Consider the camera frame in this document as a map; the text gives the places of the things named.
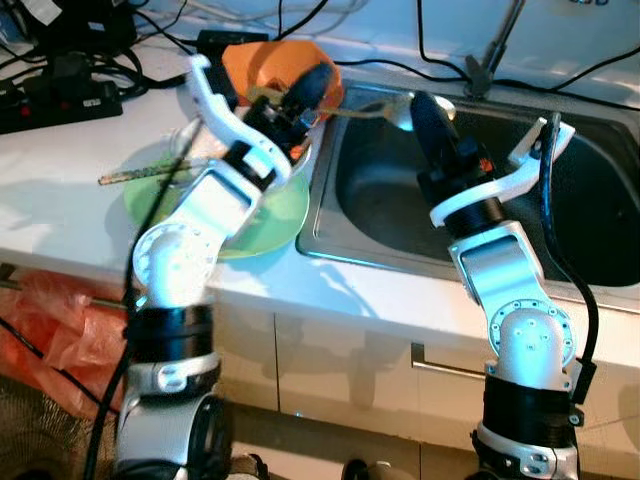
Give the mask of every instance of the spoon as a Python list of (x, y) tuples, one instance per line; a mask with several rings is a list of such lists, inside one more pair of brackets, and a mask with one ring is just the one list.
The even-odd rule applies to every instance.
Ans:
[[(278, 104), (284, 94), (272, 88), (253, 86), (249, 89), (247, 99), (250, 102), (253, 102), (262, 95), (268, 97), (273, 103)], [(453, 121), (456, 117), (456, 107), (453, 103), (446, 98), (437, 95), (435, 95), (434, 98), (449, 120)], [(392, 99), (382, 102), (382, 107), (380, 109), (371, 112), (347, 110), (344, 108), (319, 108), (316, 112), (349, 118), (385, 118), (389, 123), (392, 123), (396, 127), (410, 132), (413, 131), (413, 122), (411, 121), (412, 101), (413, 93), (405, 93), (396, 95)]]

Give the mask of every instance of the stainless steel sink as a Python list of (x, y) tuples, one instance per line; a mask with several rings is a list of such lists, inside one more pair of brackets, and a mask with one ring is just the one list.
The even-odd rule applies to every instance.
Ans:
[[(351, 84), (343, 106), (371, 107), (400, 90)], [(508, 153), (540, 115), (549, 112), (450, 98), (461, 137), (472, 135), (509, 171)], [(554, 214), (565, 255), (596, 288), (601, 303), (628, 307), (640, 282), (640, 162), (622, 124), (565, 114), (577, 134), (554, 166)], [(451, 239), (429, 220), (416, 176), (424, 157), (412, 132), (383, 119), (335, 118), (327, 126), (311, 188), (311, 210), (298, 237), (308, 255), (457, 280)], [(505, 205), (519, 220), (556, 297), (578, 298), (544, 247), (537, 188)], [(640, 290), (631, 289), (637, 295)]]

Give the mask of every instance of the cabinet door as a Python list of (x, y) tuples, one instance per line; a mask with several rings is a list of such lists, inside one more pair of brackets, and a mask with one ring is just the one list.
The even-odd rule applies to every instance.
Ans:
[(590, 472), (640, 478), (640, 372), (598, 363), (576, 429), (580, 461)]
[(216, 304), (214, 344), (222, 358), (218, 388), (229, 399), (278, 409), (273, 313)]
[(284, 413), (471, 448), (483, 382), (412, 368), (410, 340), (281, 315), (276, 338)]

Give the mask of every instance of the red plastic bag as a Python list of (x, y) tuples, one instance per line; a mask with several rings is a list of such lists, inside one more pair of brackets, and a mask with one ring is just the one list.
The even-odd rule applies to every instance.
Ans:
[[(0, 317), (44, 358), (0, 328), (0, 374), (42, 390), (72, 415), (93, 418), (96, 404), (51, 367), (67, 370), (102, 398), (124, 349), (126, 315), (93, 306), (91, 298), (118, 298), (118, 292), (50, 272), (30, 273), (20, 283), (22, 291), (0, 290)], [(122, 385), (112, 407), (121, 401)]]

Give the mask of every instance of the white countertop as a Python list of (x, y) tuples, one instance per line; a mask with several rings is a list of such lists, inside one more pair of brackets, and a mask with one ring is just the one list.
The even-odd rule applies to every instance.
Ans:
[[(430, 85), (422, 83), (422, 88)], [(500, 101), (558, 108), (540, 96), (494, 95)], [(559, 107), (570, 110), (571, 105)], [(592, 115), (607, 113), (637, 123), (635, 114), (588, 108)], [(124, 110), (120, 117), (0, 136), (0, 262), (121, 281), (135, 227), (125, 211), (124, 184), (101, 187), (97, 180), (159, 158), (162, 139), (187, 123), (193, 107), (184, 89), (178, 89), (152, 91), (127, 102)], [(460, 283), (312, 259), (298, 253), (294, 242), (260, 257), (220, 263), (211, 284), (229, 303), (358, 322), (464, 348), (486, 345), (484, 315)], [(580, 304), (558, 303), (575, 321), (580, 351), (586, 311)], [(640, 368), (639, 346), (640, 315), (601, 310), (597, 360)]]

